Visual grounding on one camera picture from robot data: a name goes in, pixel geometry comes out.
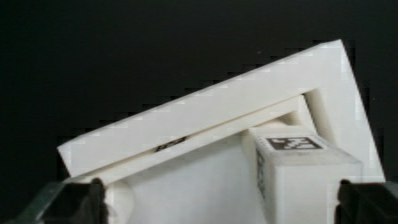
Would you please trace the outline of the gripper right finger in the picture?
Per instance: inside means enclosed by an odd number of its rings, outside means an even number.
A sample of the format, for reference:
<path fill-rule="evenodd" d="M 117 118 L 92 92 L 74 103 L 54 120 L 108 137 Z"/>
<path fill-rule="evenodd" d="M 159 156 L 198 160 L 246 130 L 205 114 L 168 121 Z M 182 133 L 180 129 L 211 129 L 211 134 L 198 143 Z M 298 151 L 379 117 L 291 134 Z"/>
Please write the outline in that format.
<path fill-rule="evenodd" d="M 340 181 L 333 224 L 398 224 L 398 183 Z"/>

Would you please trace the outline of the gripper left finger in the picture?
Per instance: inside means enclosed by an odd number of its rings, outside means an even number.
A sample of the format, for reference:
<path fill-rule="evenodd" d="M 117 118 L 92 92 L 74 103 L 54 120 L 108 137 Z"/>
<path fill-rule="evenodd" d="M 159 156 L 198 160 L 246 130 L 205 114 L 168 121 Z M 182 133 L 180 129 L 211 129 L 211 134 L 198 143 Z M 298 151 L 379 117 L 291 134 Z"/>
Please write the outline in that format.
<path fill-rule="evenodd" d="M 99 179 L 88 183 L 51 182 L 13 224 L 108 224 L 104 185 Z"/>

